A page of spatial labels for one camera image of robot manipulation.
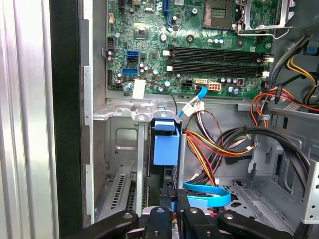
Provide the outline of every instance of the chip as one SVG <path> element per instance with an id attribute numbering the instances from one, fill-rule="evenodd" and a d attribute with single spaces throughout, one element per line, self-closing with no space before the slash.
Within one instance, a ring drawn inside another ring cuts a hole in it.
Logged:
<path id="1" fill-rule="evenodd" d="M 145 23 L 134 23 L 134 38 L 147 40 L 149 38 L 149 25 Z"/>

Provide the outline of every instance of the metal bracket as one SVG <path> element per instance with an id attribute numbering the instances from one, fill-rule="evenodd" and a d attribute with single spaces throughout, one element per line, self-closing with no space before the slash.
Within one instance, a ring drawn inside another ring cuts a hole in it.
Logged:
<path id="1" fill-rule="evenodd" d="M 289 11 L 289 8 L 296 6 L 293 0 L 282 0 L 281 1 L 281 12 L 280 21 L 278 25 L 265 26 L 263 24 L 256 28 L 250 26 L 250 12 L 253 6 L 253 0 L 240 0 L 240 6 L 242 6 L 242 14 L 244 15 L 244 27 L 242 31 L 256 31 L 256 30 L 274 30 L 282 28 L 292 28 L 291 26 L 286 26 L 287 22 L 295 15 L 295 12 Z"/>
<path id="2" fill-rule="evenodd" d="M 319 162 L 311 161 L 301 221 L 305 224 L 319 223 Z"/>
<path id="3" fill-rule="evenodd" d="M 107 57 L 108 57 L 108 50 L 105 49 L 104 47 L 102 47 L 102 56 L 103 56 L 104 58 L 107 58 Z"/>
<path id="4" fill-rule="evenodd" d="M 141 105 L 103 105 L 94 110 L 94 120 L 107 120 L 109 117 L 127 117 L 135 122 L 151 122 L 152 119 L 181 120 L 173 111 L 166 110 L 161 106 L 141 106 Z"/>

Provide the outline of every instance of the orange wire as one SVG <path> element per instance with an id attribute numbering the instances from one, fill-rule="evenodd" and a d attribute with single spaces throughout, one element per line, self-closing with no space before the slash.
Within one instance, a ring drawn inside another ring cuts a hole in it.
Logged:
<path id="1" fill-rule="evenodd" d="M 194 144 L 193 141 L 190 140 L 189 138 L 187 138 L 187 141 L 189 142 L 189 145 L 191 146 L 191 148 L 194 150 L 198 161 L 200 162 L 201 166 L 203 167 L 204 171 L 206 172 L 206 174 L 207 174 L 207 176 L 208 176 L 208 178 L 209 178 L 209 180 L 210 180 L 210 183 L 214 186 L 215 183 L 214 183 L 213 179 L 211 178 L 211 176 L 210 176 L 210 174 L 209 174 L 209 172 L 208 172 L 208 170 L 207 170 L 207 167 L 204 165 L 203 161 L 201 160 L 201 157 L 200 157 L 200 155 L 198 154 L 198 151 L 195 149 L 195 147 L 196 147 L 195 144 Z"/>

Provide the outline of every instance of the ram slot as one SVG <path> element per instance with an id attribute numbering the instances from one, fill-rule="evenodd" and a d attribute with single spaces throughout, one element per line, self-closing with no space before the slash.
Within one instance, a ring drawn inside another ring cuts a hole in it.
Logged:
<path id="1" fill-rule="evenodd" d="M 261 63 L 270 54 L 257 52 L 241 52 L 232 50 L 214 50 L 204 48 L 176 47 L 169 45 L 172 58 L 188 60 L 221 60 L 229 62 Z"/>
<path id="2" fill-rule="evenodd" d="M 252 76 L 259 77 L 264 70 L 263 67 L 219 65 L 196 62 L 174 61 L 173 71 L 176 73 L 204 73 L 225 76 Z"/>

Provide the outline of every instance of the metal frame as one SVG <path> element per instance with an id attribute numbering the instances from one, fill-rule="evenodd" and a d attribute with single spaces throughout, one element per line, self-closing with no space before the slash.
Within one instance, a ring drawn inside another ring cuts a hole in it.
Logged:
<path id="1" fill-rule="evenodd" d="M 301 221 L 319 224 L 319 162 L 312 162 L 302 208 Z"/>
<path id="2" fill-rule="evenodd" d="M 59 238 L 49 1 L 0 0 L 0 238 Z"/>

